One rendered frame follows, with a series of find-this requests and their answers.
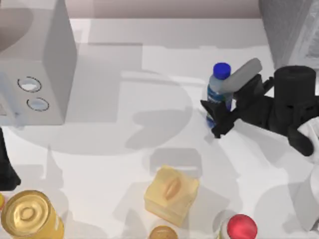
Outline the round brown bread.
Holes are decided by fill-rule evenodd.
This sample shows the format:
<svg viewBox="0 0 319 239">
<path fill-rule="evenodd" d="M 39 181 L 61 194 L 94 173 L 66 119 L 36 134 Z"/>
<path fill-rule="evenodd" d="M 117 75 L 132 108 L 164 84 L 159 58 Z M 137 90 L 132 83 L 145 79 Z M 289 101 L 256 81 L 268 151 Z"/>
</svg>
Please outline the round brown bread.
<svg viewBox="0 0 319 239">
<path fill-rule="evenodd" d="M 161 225 L 153 228 L 149 239 L 178 239 L 178 235 L 171 227 Z"/>
</svg>

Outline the red capped white bottle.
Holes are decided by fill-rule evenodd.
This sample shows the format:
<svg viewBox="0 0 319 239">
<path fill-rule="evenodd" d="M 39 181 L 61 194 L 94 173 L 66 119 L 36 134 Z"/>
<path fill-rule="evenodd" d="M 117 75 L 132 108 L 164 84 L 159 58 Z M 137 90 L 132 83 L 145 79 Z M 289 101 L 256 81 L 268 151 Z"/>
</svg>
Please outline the red capped white bottle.
<svg viewBox="0 0 319 239">
<path fill-rule="evenodd" d="M 257 233 L 258 227 L 251 217 L 235 214 L 221 224 L 215 239 L 256 239 Z"/>
</svg>

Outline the blue capped water bottle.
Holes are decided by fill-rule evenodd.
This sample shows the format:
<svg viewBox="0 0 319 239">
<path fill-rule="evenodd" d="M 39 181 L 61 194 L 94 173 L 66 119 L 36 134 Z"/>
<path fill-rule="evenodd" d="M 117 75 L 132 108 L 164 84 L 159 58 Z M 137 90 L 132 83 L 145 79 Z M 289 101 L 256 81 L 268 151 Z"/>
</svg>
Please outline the blue capped water bottle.
<svg viewBox="0 0 319 239">
<path fill-rule="evenodd" d="M 207 85 L 207 100 L 209 102 L 220 103 L 225 102 L 226 108 L 231 111 L 232 94 L 221 94 L 220 87 L 225 79 L 231 74 L 231 66 L 225 62 L 216 63 L 213 66 L 212 75 Z"/>
</svg>

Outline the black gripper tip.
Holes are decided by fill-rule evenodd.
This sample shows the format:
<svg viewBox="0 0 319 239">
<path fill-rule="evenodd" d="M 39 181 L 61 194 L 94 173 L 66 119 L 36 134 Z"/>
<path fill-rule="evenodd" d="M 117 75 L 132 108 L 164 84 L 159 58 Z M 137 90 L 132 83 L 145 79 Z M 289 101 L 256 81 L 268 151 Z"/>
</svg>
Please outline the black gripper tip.
<svg viewBox="0 0 319 239">
<path fill-rule="evenodd" d="M 3 130 L 0 127 L 0 191 L 13 191 L 20 184 L 21 179 L 10 163 Z"/>
</svg>

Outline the large microwave knob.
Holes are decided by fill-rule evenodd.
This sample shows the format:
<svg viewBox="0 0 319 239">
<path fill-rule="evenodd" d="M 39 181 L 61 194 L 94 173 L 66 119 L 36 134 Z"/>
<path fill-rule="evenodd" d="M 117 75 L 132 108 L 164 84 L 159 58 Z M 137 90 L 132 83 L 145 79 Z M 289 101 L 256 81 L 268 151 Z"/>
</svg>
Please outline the large microwave knob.
<svg viewBox="0 0 319 239">
<path fill-rule="evenodd" d="M 30 76 L 18 79 L 17 84 L 22 90 L 29 93 L 38 92 L 42 88 L 41 82 L 38 79 Z"/>
</svg>

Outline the pale microwave oven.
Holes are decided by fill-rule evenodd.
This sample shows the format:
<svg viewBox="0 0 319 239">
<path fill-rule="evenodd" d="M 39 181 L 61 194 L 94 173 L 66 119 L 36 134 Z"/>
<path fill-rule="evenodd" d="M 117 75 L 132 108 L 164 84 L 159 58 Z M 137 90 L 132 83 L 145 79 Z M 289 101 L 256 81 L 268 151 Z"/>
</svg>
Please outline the pale microwave oven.
<svg viewBox="0 0 319 239">
<path fill-rule="evenodd" d="M 65 121 L 77 48 L 65 0 L 0 0 L 0 126 L 61 125 Z M 38 79 L 35 93 L 17 80 Z M 43 98 L 37 112 L 26 101 Z"/>
</svg>

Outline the small microwave knob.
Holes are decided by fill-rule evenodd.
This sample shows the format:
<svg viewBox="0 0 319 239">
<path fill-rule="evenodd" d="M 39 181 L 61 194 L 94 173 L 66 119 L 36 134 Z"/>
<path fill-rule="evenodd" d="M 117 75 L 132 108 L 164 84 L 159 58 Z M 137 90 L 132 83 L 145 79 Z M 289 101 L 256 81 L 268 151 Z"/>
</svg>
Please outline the small microwave knob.
<svg viewBox="0 0 319 239">
<path fill-rule="evenodd" d="M 27 106 L 37 112 L 43 112 L 49 109 L 49 103 L 43 98 L 34 98 L 26 101 Z"/>
</svg>

